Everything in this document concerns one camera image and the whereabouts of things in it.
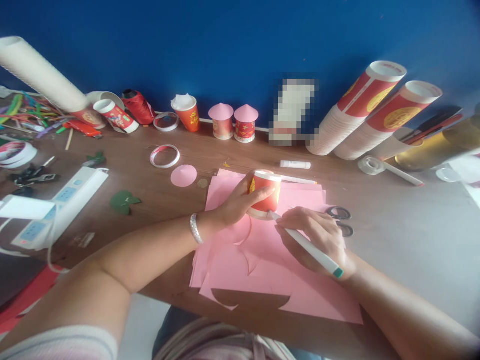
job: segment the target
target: silver bracelet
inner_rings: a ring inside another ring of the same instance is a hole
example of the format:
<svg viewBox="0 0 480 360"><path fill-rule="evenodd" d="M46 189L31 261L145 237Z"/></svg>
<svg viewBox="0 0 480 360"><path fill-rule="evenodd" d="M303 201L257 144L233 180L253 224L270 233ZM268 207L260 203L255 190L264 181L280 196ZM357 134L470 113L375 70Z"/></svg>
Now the silver bracelet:
<svg viewBox="0 0 480 360"><path fill-rule="evenodd" d="M200 236L200 233L199 233L199 228L197 227L197 214L194 213L191 217L190 217L190 230L191 230L191 234L193 235L193 238L195 239L195 241L197 243L199 243L200 245L204 243L204 241L202 240L202 237Z"/></svg>

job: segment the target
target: table surface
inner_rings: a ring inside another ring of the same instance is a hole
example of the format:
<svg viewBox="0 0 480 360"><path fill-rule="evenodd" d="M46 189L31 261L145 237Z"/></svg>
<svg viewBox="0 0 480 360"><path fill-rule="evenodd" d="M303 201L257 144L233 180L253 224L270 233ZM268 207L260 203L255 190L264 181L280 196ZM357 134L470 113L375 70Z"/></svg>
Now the table surface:
<svg viewBox="0 0 480 360"><path fill-rule="evenodd" d="M303 146L269 146L268 135L261 132L248 144L233 138L221 141L213 137L212 126L207 123L197 133L187 132L181 126L168 133L140 127L129 135L107 128L104 135L96 140L75 133L69 151L65 151L67 132L35 143L40 151L34 163L39 166L55 155L58 159L50 172L61 175L57 183L35 186L40 199L51 199L78 171L87 155L103 151L107 158L105 167L110 169L107 181L55 244L53 259L57 264L72 268L124 234L202 211L208 188L199 187L197 182L210 182L226 162L234 172L268 169L318 181L327 191L329 204L343 206L352 213L349 224L354 227L355 236L347 239L350 249L480 333L476 324L480 300L480 210L461 184L443 183L428 172L417 175L426 182L424 187L414 187L389 172L366 175L359 171L356 161L343 161L333 155L314 156ZM193 185L175 187L170 175L176 166L158 169L150 164L149 155L155 146L165 144L180 150L178 165L196 167L198 178ZM312 166L310 170L280 169L280 160L307 161ZM0 195L13 190L10 182L2 181ZM110 208L111 197L121 190L131 191L142 200L131 206L130 216ZM5 229L1 238L4 248L15 249L9 245L15 232L15 225ZM96 234L90 245L75 246L74 238L86 233ZM45 251L36 256L44 257ZM328 358L397 358L364 311L364 325L349 324L280 311L278 308L288 301L285 297L214 290L224 304L239 304L230 312L200 296L198 289L189 288L193 256L186 256L141 293Z"/></svg>

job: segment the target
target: blue wall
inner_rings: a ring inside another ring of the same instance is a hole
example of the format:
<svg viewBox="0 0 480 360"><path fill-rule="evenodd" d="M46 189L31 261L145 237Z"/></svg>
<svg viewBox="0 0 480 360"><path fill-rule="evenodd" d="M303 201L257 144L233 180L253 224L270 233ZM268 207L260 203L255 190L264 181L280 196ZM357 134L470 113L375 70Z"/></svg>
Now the blue wall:
<svg viewBox="0 0 480 360"><path fill-rule="evenodd" d="M160 111L175 94L245 103L268 125L279 73L319 79L318 122L375 60L431 82L470 114L480 101L476 0L6 1L0 36L18 35L83 92L125 88ZM0 68L0 84L26 86ZM419 115L416 123L424 120Z"/></svg>

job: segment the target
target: gold cylinder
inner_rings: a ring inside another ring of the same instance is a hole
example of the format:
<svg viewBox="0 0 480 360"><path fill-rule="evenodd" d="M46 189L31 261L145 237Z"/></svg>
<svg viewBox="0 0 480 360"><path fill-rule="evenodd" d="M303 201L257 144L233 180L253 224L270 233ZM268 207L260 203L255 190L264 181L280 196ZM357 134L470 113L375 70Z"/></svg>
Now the gold cylinder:
<svg viewBox="0 0 480 360"><path fill-rule="evenodd" d="M480 149L480 115L474 115L402 152L395 161L406 171L423 171Z"/></svg>

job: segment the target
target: woman's right hand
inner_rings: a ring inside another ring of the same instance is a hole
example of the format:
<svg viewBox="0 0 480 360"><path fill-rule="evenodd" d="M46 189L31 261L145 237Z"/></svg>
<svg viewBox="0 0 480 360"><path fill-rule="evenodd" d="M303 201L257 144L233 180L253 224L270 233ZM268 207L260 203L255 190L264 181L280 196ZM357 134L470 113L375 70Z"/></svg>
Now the woman's right hand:
<svg viewBox="0 0 480 360"><path fill-rule="evenodd" d="M337 279L328 273L285 229L303 231L313 245L332 258L344 271L340 281L347 280L355 273L355 263L346 249L342 230L330 215L296 207L287 211L276 222L275 228L283 244L307 269Z"/></svg>

